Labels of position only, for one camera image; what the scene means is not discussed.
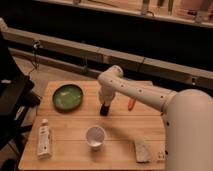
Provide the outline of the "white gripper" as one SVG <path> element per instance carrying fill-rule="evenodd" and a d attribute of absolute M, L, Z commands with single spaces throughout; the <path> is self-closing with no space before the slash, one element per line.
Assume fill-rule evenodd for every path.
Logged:
<path fill-rule="evenodd" d="M 110 104 L 115 97 L 115 91 L 106 87 L 99 90 L 99 101 L 101 104 Z"/>

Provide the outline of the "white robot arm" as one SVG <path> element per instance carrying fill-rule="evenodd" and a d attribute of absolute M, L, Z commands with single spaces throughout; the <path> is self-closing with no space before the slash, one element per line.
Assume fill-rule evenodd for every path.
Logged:
<path fill-rule="evenodd" d="M 119 92 L 161 113 L 165 125 L 165 171 L 213 171 L 213 98 L 197 89 L 179 92 L 123 78 L 117 65 L 98 78 L 99 99 L 109 107 Z"/>

